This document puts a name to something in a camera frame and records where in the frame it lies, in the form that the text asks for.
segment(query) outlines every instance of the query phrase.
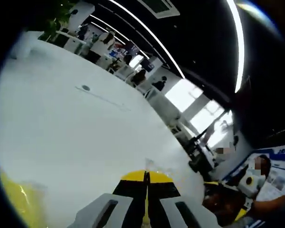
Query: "chair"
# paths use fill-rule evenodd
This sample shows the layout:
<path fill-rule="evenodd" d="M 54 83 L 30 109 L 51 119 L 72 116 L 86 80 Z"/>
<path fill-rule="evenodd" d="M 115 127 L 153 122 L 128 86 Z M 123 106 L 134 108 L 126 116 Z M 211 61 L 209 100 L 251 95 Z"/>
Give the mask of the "chair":
<path fill-rule="evenodd" d="M 143 95 L 150 91 L 152 88 L 152 84 L 149 81 L 144 81 L 143 83 L 139 84 L 136 89 L 141 92 Z"/>
<path fill-rule="evenodd" d="M 126 81 L 133 73 L 135 73 L 135 70 L 133 68 L 128 65 L 124 65 L 118 69 L 114 75 L 122 81 Z"/>
<path fill-rule="evenodd" d="M 96 65 L 100 66 L 102 69 L 107 69 L 111 64 L 113 60 L 107 56 L 101 56 L 99 60 L 96 62 Z"/>

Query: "computer monitor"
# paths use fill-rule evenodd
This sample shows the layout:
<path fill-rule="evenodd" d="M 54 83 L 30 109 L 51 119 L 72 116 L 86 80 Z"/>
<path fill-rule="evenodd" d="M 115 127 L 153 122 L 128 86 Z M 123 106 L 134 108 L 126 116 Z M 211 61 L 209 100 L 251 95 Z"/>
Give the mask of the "computer monitor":
<path fill-rule="evenodd" d="M 146 58 L 143 59 L 140 64 L 142 68 L 144 68 L 147 72 L 150 72 L 152 69 L 154 69 L 154 65 Z"/>

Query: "led strip light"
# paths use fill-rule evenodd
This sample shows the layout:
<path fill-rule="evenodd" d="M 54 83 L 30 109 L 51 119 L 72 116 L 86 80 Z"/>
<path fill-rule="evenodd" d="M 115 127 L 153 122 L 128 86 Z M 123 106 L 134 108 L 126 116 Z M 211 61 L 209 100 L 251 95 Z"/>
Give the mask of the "led strip light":
<path fill-rule="evenodd" d="M 238 74 L 237 74 L 236 87 L 235 87 L 235 93 L 237 93 L 242 83 L 243 67 L 245 62 L 245 44 L 243 39 L 242 24 L 234 0 L 226 0 L 226 1 L 230 7 L 231 13 L 234 18 L 237 40 L 238 40 Z"/>
<path fill-rule="evenodd" d="M 106 23 L 106 22 L 104 22 L 103 20 L 101 20 L 101 19 L 95 17 L 95 16 L 92 15 L 92 14 L 90 14 L 90 16 L 93 17 L 93 18 L 95 18 L 95 19 L 97 19 L 98 21 L 102 22 L 102 23 L 105 24 L 106 26 L 110 27 L 111 29 L 113 29 L 113 30 L 116 31 L 117 33 L 119 33 L 119 34 L 120 34 L 121 36 L 123 36 L 127 41 L 130 41 L 129 38 L 127 38 L 127 37 L 124 36 L 121 32 L 119 32 L 118 30 L 116 30 L 113 26 L 109 25 L 108 23 Z M 144 51 L 142 51 L 140 48 L 138 48 L 138 49 L 139 49 L 139 51 L 141 52 L 142 55 L 144 55 L 147 59 L 150 59 L 150 57 L 147 56 L 147 54 L 146 54 Z"/>
<path fill-rule="evenodd" d="M 175 67 L 177 68 L 177 70 L 179 71 L 180 75 L 182 78 L 184 77 L 183 72 L 181 71 L 180 67 L 178 66 L 178 64 L 176 63 L 176 61 L 174 60 L 174 58 L 172 57 L 172 55 L 169 53 L 169 51 L 165 48 L 165 46 L 161 43 L 161 41 L 157 38 L 157 36 L 155 36 L 155 34 L 139 19 L 137 18 L 133 13 L 131 13 L 128 9 L 126 9 L 125 7 L 123 7 L 122 5 L 120 5 L 119 3 L 117 3 L 114 0 L 108 0 L 111 3 L 115 4 L 116 6 L 120 7 L 121 9 L 123 9 L 125 12 L 127 12 L 132 18 L 134 18 L 140 25 L 142 25 L 142 27 L 144 27 L 146 29 L 146 31 L 149 32 L 149 34 L 157 41 L 157 43 L 161 46 L 161 48 L 165 51 L 165 53 L 167 54 L 167 56 L 169 56 L 169 58 L 171 59 L 171 61 L 173 62 L 173 64 L 175 65 Z"/>
<path fill-rule="evenodd" d="M 121 20 L 123 20 L 125 23 L 127 23 L 133 30 L 135 30 L 153 49 L 156 51 L 157 55 L 161 58 L 161 61 L 168 66 L 170 69 L 169 65 L 165 62 L 165 60 L 162 58 L 162 56 L 159 54 L 159 52 L 156 50 L 156 48 L 153 47 L 153 45 L 135 28 L 133 27 L 129 22 L 127 22 L 124 18 L 119 16 L 117 13 L 113 12 L 112 10 L 106 8 L 105 6 L 99 4 L 101 7 L 105 8 L 106 10 L 110 11 L 112 14 L 115 14 L 117 17 L 119 17 Z"/>

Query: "office desk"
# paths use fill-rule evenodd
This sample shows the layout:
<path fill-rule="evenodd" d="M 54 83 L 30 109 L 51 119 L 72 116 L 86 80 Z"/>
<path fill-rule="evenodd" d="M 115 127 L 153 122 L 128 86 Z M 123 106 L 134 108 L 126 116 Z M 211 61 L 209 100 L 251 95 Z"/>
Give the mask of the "office desk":
<path fill-rule="evenodd" d="M 78 39 L 77 37 L 73 37 L 65 32 L 56 31 L 56 33 L 68 37 L 68 41 L 64 45 L 64 49 L 68 50 L 72 53 L 75 53 L 76 55 L 79 55 L 83 49 L 83 47 L 86 45 L 86 42 L 83 40 Z"/>
<path fill-rule="evenodd" d="M 87 85 L 90 91 L 83 91 Z M 16 182 L 45 187 L 48 227 L 111 193 L 145 159 L 202 202 L 203 180 L 140 92 L 89 61 L 43 41 L 0 76 L 0 167 Z"/>

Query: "window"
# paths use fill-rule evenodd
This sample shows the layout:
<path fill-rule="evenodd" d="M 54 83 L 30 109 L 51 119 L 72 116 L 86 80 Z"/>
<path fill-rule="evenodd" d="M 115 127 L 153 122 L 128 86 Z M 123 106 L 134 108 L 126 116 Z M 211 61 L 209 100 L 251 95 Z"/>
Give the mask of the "window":
<path fill-rule="evenodd" d="M 191 124 L 201 133 L 215 120 L 215 117 L 206 108 L 197 113 L 191 120 Z"/>
<path fill-rule="evenodd" d="M 180 112 L 183 112 L 201 94 L 202 90 L 200 88 L 186 79 L 181 79 L 165 96 Z"/>
<path fill-rule="evenodd" d="M 209 138 L 208 146 L 210 148 L 214 147 L 217 143 L 219 143 L 227 134 L 227 131 L 225 130 L 226 127 L 233 124 L 232 119 L 232 112 L 226 113 L 223 115 L 214 126 L 214 133 Z"/>
<path fill-rule="evenodd" d="M 201 133 L 223 112 L 224 109 L 216 101 L 209 101 L 208 104 L 193 117 L 191 124 Z"/>

